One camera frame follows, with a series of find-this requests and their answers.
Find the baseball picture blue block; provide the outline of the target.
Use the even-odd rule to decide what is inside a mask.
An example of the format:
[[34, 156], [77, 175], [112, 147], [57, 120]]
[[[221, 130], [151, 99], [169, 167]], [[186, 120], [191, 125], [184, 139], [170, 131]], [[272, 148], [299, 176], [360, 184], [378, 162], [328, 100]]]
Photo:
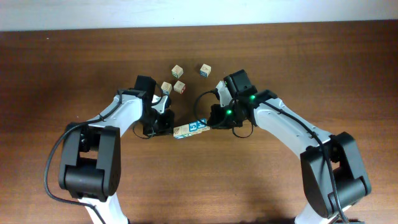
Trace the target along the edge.
[[198, 131], [200, 131], [200, 132], [208, 131], [211, 129], [207, 125], [207, 120], [205, 118], [197, 120], [197, 128], [198, 128]]

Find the leaf picture wooden block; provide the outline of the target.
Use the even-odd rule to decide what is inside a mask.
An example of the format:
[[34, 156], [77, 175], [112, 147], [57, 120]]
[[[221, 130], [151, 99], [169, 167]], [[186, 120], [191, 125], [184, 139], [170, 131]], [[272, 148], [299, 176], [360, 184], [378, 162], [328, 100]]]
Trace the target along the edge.
[[184, 126], [174, 127], [174, 130], [173, 130], [174, 138], [181, 139], [181, 138], [185, 137], [183, 128], [184, 128]]

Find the blue number five block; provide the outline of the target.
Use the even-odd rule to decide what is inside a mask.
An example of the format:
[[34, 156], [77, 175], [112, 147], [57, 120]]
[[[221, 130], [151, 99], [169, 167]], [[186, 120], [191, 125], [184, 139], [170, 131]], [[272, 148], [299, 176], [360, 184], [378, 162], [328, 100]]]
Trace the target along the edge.
[[188, 130], [190, 134], [198, 134], [201, 133], [201, 123], [199, 121], [195, 121], [188, 124]]

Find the number six wooden block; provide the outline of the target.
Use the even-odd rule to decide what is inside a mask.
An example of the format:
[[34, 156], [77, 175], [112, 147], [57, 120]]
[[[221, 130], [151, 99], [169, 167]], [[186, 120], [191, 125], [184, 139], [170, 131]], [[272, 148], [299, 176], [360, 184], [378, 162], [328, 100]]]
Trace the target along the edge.
[[185, 124], [185, 125], [181, 126], [180, 130], [181, 130], [180, 135], [183, 136], [184, 138], [193, 135], [193, 133], [190, 131], [189, 124]]

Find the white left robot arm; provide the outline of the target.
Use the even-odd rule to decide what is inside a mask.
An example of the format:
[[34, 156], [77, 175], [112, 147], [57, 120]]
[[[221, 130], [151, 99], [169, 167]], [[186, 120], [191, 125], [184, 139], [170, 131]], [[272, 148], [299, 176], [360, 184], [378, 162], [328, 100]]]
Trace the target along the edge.
[[129, 223], [117, 188], [121, 178], [121, 137], [140, 122], [145, 139], [166, 135], [174, 114], [170, 98], [154, 89], [118, 90], [111, 104], [94, 118], [70, 123], [56, 145], [62, 145], [58, 184], [71, 203], [87, 209], [93, 223]]

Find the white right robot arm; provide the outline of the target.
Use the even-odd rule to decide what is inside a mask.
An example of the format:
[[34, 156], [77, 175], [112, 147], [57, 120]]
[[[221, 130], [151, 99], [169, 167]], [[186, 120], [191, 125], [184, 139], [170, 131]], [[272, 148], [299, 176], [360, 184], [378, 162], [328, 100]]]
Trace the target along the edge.
[[290, 110], [272, 91], [257, 91], [249, 81], [223, 80], [211, 91], [209, 125], [235, 129], [249, 121], [287, 146], [300, 160], [304, 210], [294, 223], [350, 223], [345, 211], [371, 193], [356, 140], [347, 132], [332, 134]]

